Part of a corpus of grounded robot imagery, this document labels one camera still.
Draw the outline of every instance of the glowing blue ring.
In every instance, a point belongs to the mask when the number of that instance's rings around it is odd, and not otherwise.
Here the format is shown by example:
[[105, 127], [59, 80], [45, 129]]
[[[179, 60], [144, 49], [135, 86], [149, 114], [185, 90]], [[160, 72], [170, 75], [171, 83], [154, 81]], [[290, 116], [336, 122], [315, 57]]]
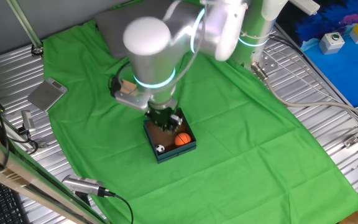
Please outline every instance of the glowing blue ring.
[[153, 85], [151, 85], [151, 84], [146, 84], [146, 83], [142, 83], [142, 82], [139, 81], [135, 76], [134, 76], [134, 78], [135, 78], [136, 82], [137, 82], [139, 85], [141, 85], [142, 87], [145, 87], [145, 88], [161, 88], [161, 87], [165, 86], [166, 84], [170, 83], [170, 81], [172, 81], [173, 77], [175, 76], [175, 73], [176, 73], [176, 70], [175, 70], [175, 68], [173, 68], [172, 75], [171, 75], [167, 80], [165, 80], [165, 81], [162, 82], [162, 83], [153, 84]]
[[243, 43], [243, 44], [245, 44], [245, 45], [248, 45], [248, 46], [250, 46], [250, 47], [259, 47], [259, 46], [262, 46], [262, 45], [266, 44], [266, 42], [267, 42], [269, 39], [267, 39], [265, 42], [263, 42], [263, 43], [261, 43], [261, 44], [248, 44], [247, 42], [241, 40], [240, 37], [239, 37], [239, 40], [240, 40], [241, 43]]
[[190, 39], [190, 49], [194, 53], [194, 39], [196, 38], [197, 28], [198, 25], [201, 22], [201, 19], [203, 18], [205, 14], [205, 9], [201, 10], [200, 13], [197, 16], [197, 19], [195, 20], [193, 27], [191, 28], [191, 39]]

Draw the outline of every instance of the small black box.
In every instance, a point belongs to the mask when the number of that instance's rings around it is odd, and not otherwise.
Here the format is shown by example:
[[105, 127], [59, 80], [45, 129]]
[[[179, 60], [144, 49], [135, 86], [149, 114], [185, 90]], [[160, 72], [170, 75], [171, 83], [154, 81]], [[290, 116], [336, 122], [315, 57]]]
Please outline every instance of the small black box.
[[[156, 127], [153, 122], [151, 122], [151, 120], [144, 121], [144, 130], [146, 131], [147, 137], [149, 138], [150, 145], [158, 163], [167, 161], [176, 156], [196, 149], [197, 140], [194, 137], [189, 124], [187, 123], [185, 115], [180, 108], [177, 109], [176, 114], [183, 118], [183, 122], [178, 130], [171, 134], [168, 134], [167, 131], [163, 132], [160, 128]], [[175, 138], [180, 133], [189, 134], [191, 137], [191, 142], [185, 144], [184, 146], [176, 146]], [[165, 151], [162, 154], [158, 154], [158, 152], [155, 150], [155, 147], [159, 144], [163, 145], [165, 148]]]

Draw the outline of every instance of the white cylinder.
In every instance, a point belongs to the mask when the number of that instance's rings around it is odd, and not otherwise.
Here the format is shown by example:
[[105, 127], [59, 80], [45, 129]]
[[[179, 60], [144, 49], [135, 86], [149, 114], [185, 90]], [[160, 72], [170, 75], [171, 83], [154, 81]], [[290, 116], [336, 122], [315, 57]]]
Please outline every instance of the white cylinder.
[[154, 17], [132, 21], [124, 31], [124, 45], [133, 54], [146, 56], [161, 52], [170, 42], [167, 25]]

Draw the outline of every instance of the metal grating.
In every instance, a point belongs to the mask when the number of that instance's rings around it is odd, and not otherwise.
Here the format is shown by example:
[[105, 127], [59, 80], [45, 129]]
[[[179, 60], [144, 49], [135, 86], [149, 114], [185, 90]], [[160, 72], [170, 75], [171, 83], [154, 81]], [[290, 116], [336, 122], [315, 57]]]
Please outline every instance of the metal grating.
[[[276, 29], [272, 35], [279, 35]], [[265, 53], [279, 63], [279, 66], [274, 66], [271, 71], [268, 70], [269, 65], [266, 65], [266, 71], [273, 88], [284, 100], [311, 103], [334, 101], [334, 98], [343, 103], [338, 90], [328, 88], [329, 84], [325, 82], [325, 77], [321, 78], [322, 74], [317, 74], [289, 46], [269, 40]], [[358, 144], [349, 149], [343, 144], [346, 139], [358, 132], [358, 122], [353, 114], [334, 106], [288, 109], [324, 147], [358, 193]]]
[[[274, 66], [266, 64], [269, 79], [282, 98], [295, 103], [328, 101], [331, 98], [340, 101], [341, 94], [335, 88], [330, 88], [326, 78], [306, 65], [291, 48], [269, 40], [265, 51], [295, 74], [277, 63]], [[264, 64], [271, 63], [270, 58], [264, 60]], [[16, 127], [22, 123], [21, 110], [31, 110], [37, 127], [37, 134], [33, 138], [48, 144], [48, 148], [40, 149], [33, 158], [58, 180], [62, 180], [66, 175], [74, 174], [74, 171], [53, 135], [48, 114], [26, 100], [27, 95], [43, 81], [43, 74], [43, 61], [40, 57], [31, 56], [30, 46], [0, 56], [0, 103], [6, 108], [5, 117]], [[358, 132], [358, 122], [352, 114], [332, 106], [288, 109], [319, 141], [358, 192], [358, 144], [349, 149], [343, 145], [345, 139]], [[70, 222], [25, 196], [22, 196], [22, 203], [33, 224]], [[91, 204], [101, 214], [92, 200]]]
[[[5, 118], [15, 127], [22, 125], [21, 110], [31, 110], [37, 133], [35, 141], [45, 141], [48, 148], [39, 149], [32, 157], [59, 181], [75, 174], [53, 134], [48, 114], [27, 101], [27, 96], [44, 80], [44, 62], [33, 57], [31, 46], [0, 56], [0, 103], [5, 107]], [[32, 224], [72, 223], [65, 217], [21, 195], [24, 211]], [[106, 218], [89, 198], [91, 206]]]

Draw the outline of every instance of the white cable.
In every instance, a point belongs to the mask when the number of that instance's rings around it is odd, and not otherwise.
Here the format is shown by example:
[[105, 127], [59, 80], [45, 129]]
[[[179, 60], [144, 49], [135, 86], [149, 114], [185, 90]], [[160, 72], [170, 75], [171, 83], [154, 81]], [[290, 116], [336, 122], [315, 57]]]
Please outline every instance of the white cable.
[[267, 87], [269, 88], [269, 90], [272, 92], [272, 94], [280, 101], [282, 102], [284, 105], [287, 106], [292, 106], [292, 107], [309, 107], [309, 106], [323, 106], [323, 105], [328, 105], [328, 106], [338, 106], [347, 110], [351, 110], [353, 112], [355, 112], [356, 114], [358, 114], [358, 109], [345, 105], [343, 103], [336, 103], [336, 102], [315, 102], [315, 103], [290, 103], [288, 101], [285, 101], [283, 99], [281, 99], [277, 93], [274, 91], [272, 84], [270, 84], [270, 80], [266, 79], [265, 80]]
[[308, 83], [307, 81], [305, 81], [304, 79], [302, 79], [301, 77], [299, 77], [298, 75], [296, 75], [295, 73], [293, 73], [292, 71], [290, 71], [289, 69], [287, 69], [286, 67], [284, 67], [281, 63], [279, 63], [277, 60], [275, 60], [270, 54], [268, 54], [266, 51], [264, 51], [265, 54], [267, 54], [267, 56], [269, 56], [271, 59], [273, 59], [279, 66], [281, 66], [282, 68], [284, 68], [285, 70], [287, 70], [288, 72], [290, 72], [292, 75], [294, 75], [295, 77], [297, 77], [299, 80], [303, 81], [304, 83], [306, 83], [308, 86], [312, 87], [314, 90], [316, 90], [317, 92], [319, 92], [320, 94], [324, 95], [324, 96], [327, 96], [328, 98], [332, 99], [332, 100], [335, 100], [337, 102], [339, 102], [337, 99], [331, 97], [330, 95], [327, 95], [325, 93], [323, 93], [322, 91], [318, 90], [316, 87], [314, 87], [312, 84]]
[[177, 82], [179, 82], [179, 80], [185, 75], [185, 73], [189, 70], [191, 64], [193, 64], [194, 60], [196, 59], [196, 56], [198, 54], [198, 52], [200, 51], [200, 48], [201, 48], [201, 43], [203, 42], [203, 39], [204, 39], [204, 34], [205, 34], [205, 27], [206, 27], [206, 17], [207, 17], [207, 5], [205, 5], [204, 7], [205, 9], [205, 13], [204, 13], [204, 19], [203, 19], [203, 26], [202, 26], [202, 30], [201, 30], [201, 37], [200, 37], [200, 40], [198, 41], [198, 46], [194, 52], [194, 55], [192, 56], [192, 58], [190, 59], [190, 61], [187, 63], [186, 67], [181, 71], [181, 73], [178, 75], [178, 77], [176, 79], [174, 79], [174, 81], [170, 82], [168, 85], [164, 86], [164, 87], [161, 87], [159, 88], [158, 90], [156, 91], [153, 91], [152, 93], [158, 93], [160, 91], [164, 91], [166, 90], [167, 88], [170, 88], [174, 85], [177, 84]]

